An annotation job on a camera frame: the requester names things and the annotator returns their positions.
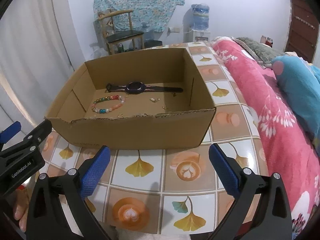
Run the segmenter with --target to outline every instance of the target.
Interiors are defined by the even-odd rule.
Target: wall outlet
[[[179,33],[180,32],[180,27],[169,27],[169,32],[171,33]]]

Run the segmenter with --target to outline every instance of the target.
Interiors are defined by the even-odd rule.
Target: pillow
[[[277,83],[320,157],[320,70],[299,57],[272,60]]]
[[[285,55],[283,52],[278,51],[269,46],[265,46],[262,43],[259,43],[253,39],[247,37],[237,38],[238,40],[243,41],[263,62],[263,66],[270,68],[271,60],[277,56]]]
[[[236,38],[232,38],[236,43],[238,43],[242,48],[244,48],[262,68],[265,68],[263,65],[263,61],[255,54],[255,52],[249,48],[247,44],[245,44],[243,41],[238,40]]]

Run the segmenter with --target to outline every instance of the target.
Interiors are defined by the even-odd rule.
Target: wooden door
[[[295,51],[312,62],[319,31],[319,22],[304,0],[292,0],[292,19],[285,51]]]

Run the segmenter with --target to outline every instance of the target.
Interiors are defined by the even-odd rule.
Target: screw
[[[76,172],[77,172],[76,169],[70,169],[70,170],[68,170],[68,174],[71,175],[71,176],[72,176],[72,175],[75,175]]]
[[[274,176],[276,179],[280,179],[280,178],[281,178],[281,176],[280,176],[279,173],[274,173],[273,176]]]
[[[39,179],[44,179],[46,176],[47,176],[47,174],[41,173],[41,174],[39,175]]]
[[[244,168],[243,172],[247,175],[250,175],[252,173],[252,171],[249,168]]]

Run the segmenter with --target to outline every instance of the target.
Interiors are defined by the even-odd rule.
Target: beaded bracelet
[[[98,98],[97,100],[95,100],[95,101],[93,102],[93,105],[92,105],[92,108],[91,108],[91,109],[92,109],[93,112],[96,112],[97,114],[109,113],[109,112],[111,112],[111,111],[113,111],[113,110],[121,107],[121,106],[124,104],[124,99],[125,99],[125,97],[123,97],[123,96],[118,96],[118,95],[116,95],[116,96],[104,97],[104,98]],[[120,100],[121,103],[119,103],[119,104],[117,104],[117,105],[115,105],[115,106],[113,106],[113,107],[111,107],[111,108],[107,108],[107,109],[96,109],[95,106],[96,106],[97,103],[104,102],[104,101],[109,101],[109,100]]]

